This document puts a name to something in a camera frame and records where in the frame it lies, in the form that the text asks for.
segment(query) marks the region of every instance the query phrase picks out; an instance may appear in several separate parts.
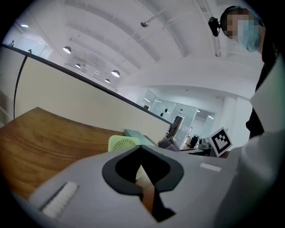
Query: desk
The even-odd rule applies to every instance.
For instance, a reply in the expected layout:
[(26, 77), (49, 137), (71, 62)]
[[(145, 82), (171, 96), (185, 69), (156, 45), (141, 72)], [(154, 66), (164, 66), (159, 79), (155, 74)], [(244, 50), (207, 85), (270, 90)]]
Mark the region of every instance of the desk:
[(0, 129), (0, 167), (11, 192), (24, 198), (70, 164), (108, 151), (122, 132), (74, 122), (35, 108)]

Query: blue surgical mask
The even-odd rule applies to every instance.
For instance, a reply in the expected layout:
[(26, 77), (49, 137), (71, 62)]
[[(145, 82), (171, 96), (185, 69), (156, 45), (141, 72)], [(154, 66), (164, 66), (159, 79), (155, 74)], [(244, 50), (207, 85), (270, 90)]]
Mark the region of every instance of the blue surgical mask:
[(238, 20), (237, 41), (249, 52), (256, 52), (261, 47), (259, 20), (254, 15), (254, 20)]

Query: gray object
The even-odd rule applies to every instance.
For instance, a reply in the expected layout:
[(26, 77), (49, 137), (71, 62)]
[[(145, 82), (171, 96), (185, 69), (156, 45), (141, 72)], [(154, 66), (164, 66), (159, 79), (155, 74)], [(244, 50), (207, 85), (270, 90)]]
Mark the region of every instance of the gray object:
[(131, 148), (82, 159), (40, 186), (29, 198), (40, 208), (66, 181), (79, 189), (58, 218), (65, 226), (89, 227), (227, 227), (246, 216), (274, 184), (284, 158), (285, 131), (252, 138), (227, 159), (173, 153), (149, 146), (179, 162), (184, 176), (173, 191), (160, 193), (176, 214), (160, 223), (139, 197), (114, 191), (102, 177), (102, 167)]

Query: light green container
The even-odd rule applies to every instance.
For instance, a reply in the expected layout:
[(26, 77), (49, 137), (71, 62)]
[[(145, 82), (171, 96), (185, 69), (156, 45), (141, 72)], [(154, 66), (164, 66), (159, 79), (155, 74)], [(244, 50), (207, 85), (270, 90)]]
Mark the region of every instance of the light green container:
[[(120, 135), (112, 135), (109, 138), (108, 152), (119, 150), (126, 147), (134, 147), (139, 145), (139, 139), (136, 137), (126, 137)], [(139, 167), (136, 180), (142, 176), (142, 166)]]

